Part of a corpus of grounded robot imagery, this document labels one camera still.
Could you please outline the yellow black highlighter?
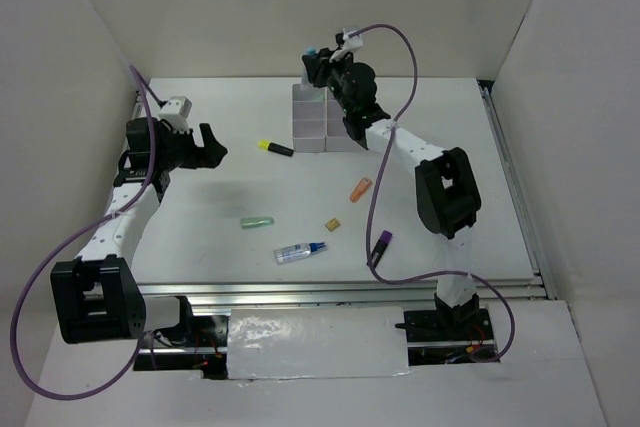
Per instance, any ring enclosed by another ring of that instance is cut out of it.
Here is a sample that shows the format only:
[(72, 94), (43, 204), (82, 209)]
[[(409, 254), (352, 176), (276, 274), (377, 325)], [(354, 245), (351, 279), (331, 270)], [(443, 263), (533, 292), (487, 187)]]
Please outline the yellow black highlighter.
[(294, 155), (293, 149), (267, 140), (260, 140), (258, 143), (258, 147), (261, 150), (276, 153), (278, 155), (286, 157), (292, 157)]

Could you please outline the clear blue spray bottle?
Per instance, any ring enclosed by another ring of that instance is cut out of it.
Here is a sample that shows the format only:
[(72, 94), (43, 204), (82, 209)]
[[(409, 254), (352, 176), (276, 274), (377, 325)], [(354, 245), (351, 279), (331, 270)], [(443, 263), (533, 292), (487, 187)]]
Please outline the clear blue spray bottle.
[(275, 250), (274, 258), (278, 265), (283, 265), (307, 259), (326, 248), (325, 242), (300, 243)]

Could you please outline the purple black highlighter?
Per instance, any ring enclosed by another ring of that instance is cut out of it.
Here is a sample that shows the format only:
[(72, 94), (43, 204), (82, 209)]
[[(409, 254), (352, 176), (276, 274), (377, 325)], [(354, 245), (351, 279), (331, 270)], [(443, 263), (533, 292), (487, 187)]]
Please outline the purple black highlighter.
[(392, 233), (387, 230), (384, 230), (381, 233), (370, 255), (370, 261), (368, 262), (368, 265), (370, 267), (376, 268), (378, 266), (392, 238), (393, 238)]

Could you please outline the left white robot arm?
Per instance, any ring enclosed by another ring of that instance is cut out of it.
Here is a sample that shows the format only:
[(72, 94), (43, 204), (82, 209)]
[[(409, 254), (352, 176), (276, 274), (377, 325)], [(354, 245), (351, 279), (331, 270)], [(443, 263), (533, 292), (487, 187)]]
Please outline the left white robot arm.
[(196, 337), (197, 321), (183, 296), (145, 298), (132, 274), (135, 252), (176, 168), (214, 169), (227, 149), (211, 127), (178, 131), (168, 121), (128, 122), (127, 148), (118, 162), (106, 219), (71, 261), (50, 274), (61, 335), (69, 344), (136, 339), (161, 330), (176, 346)]

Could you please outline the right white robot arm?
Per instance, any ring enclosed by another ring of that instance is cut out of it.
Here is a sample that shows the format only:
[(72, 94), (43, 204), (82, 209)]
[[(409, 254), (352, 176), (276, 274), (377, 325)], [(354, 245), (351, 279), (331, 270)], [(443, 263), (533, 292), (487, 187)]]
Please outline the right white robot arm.
[(413, 177), (416, 209), (424, 227), (446, 239), (444, 273), (434, 295), (436, 326), (460, 338), (479, 310), (471, 275), (471, 228), (481, 208), (479, 189), (466, 152), (436, 147), (401, 128), (377, 103), (375, 72), (351, 53), (323, 48), (302, 56), (306, 80), (324, 88), (342, 110), (347, 136), (360, 147), (394, 160)]

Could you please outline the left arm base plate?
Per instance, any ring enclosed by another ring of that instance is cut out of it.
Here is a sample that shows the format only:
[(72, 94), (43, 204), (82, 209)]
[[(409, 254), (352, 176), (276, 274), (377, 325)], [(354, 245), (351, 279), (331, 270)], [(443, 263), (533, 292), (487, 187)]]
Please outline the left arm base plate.
[(133, 364), (136, 372), (193, 371), (206, 379), (228, 378), (228, 315), (194, 316), (184, 325), (149, 334)]

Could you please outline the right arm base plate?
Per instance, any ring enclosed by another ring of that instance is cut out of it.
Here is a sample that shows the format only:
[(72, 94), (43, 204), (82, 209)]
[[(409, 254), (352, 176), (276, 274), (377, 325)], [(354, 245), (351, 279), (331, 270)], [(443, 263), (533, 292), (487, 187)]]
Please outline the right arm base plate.
[(498, 348), (486, 308), (455, 327), (446, 325), (436, 310), (405, 311), (395, 328), (406, 336), (410, 366), (496, 361)]

